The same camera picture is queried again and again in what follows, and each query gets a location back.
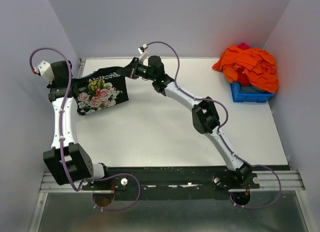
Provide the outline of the black t-shirt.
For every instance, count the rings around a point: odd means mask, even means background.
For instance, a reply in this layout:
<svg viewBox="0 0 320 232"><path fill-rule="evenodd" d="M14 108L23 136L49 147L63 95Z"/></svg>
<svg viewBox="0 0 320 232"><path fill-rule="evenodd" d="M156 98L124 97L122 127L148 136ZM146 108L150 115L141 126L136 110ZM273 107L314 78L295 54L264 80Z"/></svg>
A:
<svg viewBox="0 0 320 232"><path fill-rule="evenodd" d="M76 95L77 113L81 116L129 101L126 79L116 73L121 67L100 68L97 77L79 78Z"/></svg>

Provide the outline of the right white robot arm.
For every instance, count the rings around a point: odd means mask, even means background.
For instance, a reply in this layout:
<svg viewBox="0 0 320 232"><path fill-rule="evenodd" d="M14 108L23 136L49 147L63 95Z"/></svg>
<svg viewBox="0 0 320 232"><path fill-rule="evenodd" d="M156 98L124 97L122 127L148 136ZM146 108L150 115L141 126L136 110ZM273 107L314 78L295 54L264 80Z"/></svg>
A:
<svg viewBox="0 0 320 232"><path fill-rule="evenodd" d="M130 79L150 80L157 93L186 107L191 112L195 130L205 135L222 156L230 174L230 183L236 188L247 184L252 168L231 149L223 137L221 127L224 124L220 123L220 117L215 107L216 102L210 97L197 98L180 88L176 80L165 73L165 66L159 56L151 56L147 66L134 57L127 66L116 72Z"/></svg>

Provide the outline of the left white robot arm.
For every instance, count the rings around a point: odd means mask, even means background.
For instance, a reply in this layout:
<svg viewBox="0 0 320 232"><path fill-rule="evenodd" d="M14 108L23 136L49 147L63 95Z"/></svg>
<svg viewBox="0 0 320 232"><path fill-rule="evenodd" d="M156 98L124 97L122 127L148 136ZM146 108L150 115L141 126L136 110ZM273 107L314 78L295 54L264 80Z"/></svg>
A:
<svg viewBox="0 0 320 232"><path fill-rule="evenodd" d="M42 61L37 68L48 82L48 99L54 110L54 137L43 161L58 185L92 179L101 190L110 186L111 178L105 164L94 164L78 143L75 114L80 94L69 74L70 62Z"/></svg>

